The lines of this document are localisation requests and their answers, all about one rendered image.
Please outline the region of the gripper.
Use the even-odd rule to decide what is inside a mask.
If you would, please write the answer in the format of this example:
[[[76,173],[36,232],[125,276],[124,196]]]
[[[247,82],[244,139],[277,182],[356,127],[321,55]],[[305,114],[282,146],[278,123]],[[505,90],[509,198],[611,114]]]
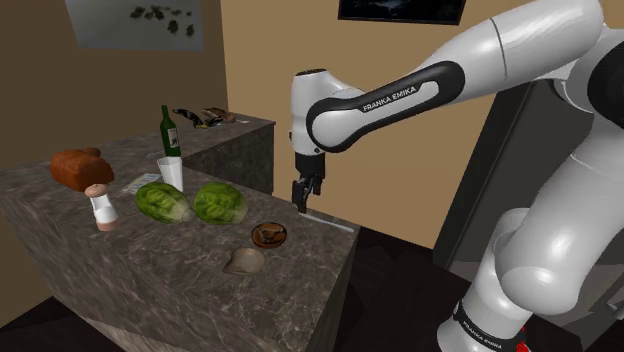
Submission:
[[[309,192],[314,195],[321,194],[321,185],[325,178],[325,154],[296,153],[295,168],[301,178],[292,182],[291,201],[296,205],[299,213],[305,214]]]

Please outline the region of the pale thin utensil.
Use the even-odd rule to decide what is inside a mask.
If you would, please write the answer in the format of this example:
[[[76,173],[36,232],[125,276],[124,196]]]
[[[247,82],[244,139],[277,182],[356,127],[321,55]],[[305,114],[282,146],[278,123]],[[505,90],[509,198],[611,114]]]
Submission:
[[[312,220],[312,221],[315,221],[315,222],[318,222],[318,223],[326,224],[326,225],[338,228],[338,229],[340,229],[342,231],[355,233],[355,230],[353,228],[351,228],[351,227],[348,227],[348,226],[345,226],[345,225],[341,225],[341,224],[338,224],[338,223],[335,223],[335,222],[327,221],[327,220],[321,219],[319,217],[315,217],[315,216],[307,214],[307,213],[299,212],[298,214],[300,216],[306,218],[306,219],[309,219],[309,220]]]

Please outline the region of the brown bowl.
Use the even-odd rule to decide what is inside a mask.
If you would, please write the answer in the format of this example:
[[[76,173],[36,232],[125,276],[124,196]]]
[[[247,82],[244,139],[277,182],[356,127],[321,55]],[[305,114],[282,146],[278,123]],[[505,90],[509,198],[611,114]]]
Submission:
[[[287,229],[275,222],[265,222],[254,227],[251,233],[252,242],[265,249],[281,246],[287,239]]]

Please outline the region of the green lettuce head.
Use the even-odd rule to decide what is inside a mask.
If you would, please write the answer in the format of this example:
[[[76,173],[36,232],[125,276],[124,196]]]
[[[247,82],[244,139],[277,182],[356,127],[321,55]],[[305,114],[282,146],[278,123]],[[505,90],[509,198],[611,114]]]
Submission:
[[[167,224],[189,222],[195,217],[186,196],[172,185],[150,182],[135,194],[138,209],[146,216]]]
[[[233,225],[244,221],[249,206],[243,194],[235,187],[221,182],[209,182],[196,193],[193,209],[204,222]]]

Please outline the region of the beige shell-shaped dish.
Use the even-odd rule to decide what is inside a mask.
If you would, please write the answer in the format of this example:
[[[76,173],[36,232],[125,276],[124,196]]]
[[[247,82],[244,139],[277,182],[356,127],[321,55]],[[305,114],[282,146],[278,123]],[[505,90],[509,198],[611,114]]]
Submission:
[[[266,264],[265,255],[254,248],[238,248],[231,252],[230,258],[224,265],[224,273],[248,276],[259,273]]]

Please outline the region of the brown flat thing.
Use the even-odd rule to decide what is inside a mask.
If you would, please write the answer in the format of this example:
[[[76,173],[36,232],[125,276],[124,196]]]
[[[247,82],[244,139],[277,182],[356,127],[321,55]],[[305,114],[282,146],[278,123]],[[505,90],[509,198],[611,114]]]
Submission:
[[[207,121],[210,123],[233,123],[236,121],[236,116],[233,113],[218,107],[203,108],[202,113],[207,117]]]

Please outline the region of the black and yellow curved thing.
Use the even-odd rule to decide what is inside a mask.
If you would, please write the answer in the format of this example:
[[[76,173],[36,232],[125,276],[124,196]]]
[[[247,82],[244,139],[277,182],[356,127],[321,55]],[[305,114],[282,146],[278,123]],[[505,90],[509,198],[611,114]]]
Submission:
[[[172,110],[173,113],[180,115],[188,119],[195,129],[208,129],[209,125],[203,121],[198,115],[187,109],[176,108]]]

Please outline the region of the white cup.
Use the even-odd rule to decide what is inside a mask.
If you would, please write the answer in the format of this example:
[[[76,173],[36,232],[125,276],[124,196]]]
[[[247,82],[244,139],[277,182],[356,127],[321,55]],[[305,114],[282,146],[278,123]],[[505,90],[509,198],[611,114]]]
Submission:
[[[183,188],[183,165],[180,157],[163,157],[157,160],[163,181],[180,192]]]

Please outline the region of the green wine bottle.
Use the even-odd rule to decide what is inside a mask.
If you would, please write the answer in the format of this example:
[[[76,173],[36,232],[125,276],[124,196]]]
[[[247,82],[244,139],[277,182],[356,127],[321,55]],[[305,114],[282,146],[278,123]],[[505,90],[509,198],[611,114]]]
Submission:
[[[169,117],[168,107],[161,106],[162,120],[160,123],[160,133],[162,137],[164,152],[167,157],[180,157],[181,149],[177,126]]]

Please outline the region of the pale paper card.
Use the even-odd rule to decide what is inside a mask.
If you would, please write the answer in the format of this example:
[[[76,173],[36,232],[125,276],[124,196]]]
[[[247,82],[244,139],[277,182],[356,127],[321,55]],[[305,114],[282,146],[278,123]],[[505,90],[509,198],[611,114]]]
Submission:
[[[142,186],[151,183],[151,182],[155,182],[158,181],[161,178],[160,174],[154,174],[154,173],[145,173],[139,177],[137,177],[136,179],[134,179],[132,182],[130,182],[129,184],[127,184],[125,187],[122,188],[122,192],[125,193],[129,193],[129,194],[135,194]]]

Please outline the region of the white mill with pink cap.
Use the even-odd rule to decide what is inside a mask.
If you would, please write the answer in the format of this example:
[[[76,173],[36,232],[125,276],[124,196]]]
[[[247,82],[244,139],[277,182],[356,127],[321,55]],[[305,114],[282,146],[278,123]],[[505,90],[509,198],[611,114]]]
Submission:
[[[93,184],[84,191],[90,199],[96,225],[100,231],[108,232],[120,226],[119,215],[108,197],[105,184]]]

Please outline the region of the brown bread loaf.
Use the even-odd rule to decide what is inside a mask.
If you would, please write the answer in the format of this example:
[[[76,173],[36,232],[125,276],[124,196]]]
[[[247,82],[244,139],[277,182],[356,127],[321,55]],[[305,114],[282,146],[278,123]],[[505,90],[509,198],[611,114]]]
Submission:
[[[79,192],[114,180],[114,172],[98,148],[57,152],[50,159],[50,173],[56,182]]]

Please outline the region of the dark wall picture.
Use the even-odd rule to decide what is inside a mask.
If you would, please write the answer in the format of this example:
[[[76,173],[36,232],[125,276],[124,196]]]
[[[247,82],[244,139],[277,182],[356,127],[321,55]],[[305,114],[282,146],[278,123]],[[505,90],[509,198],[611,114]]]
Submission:
[[[466,0],[339,0],[340,20],[455,25]]]

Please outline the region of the grey wall picture with leaves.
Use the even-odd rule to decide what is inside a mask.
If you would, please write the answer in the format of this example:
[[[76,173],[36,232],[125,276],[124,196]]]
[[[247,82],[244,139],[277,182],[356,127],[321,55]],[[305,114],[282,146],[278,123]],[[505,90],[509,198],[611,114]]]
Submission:
[[[81,48],[201,51],[200,0],[64,0]]]

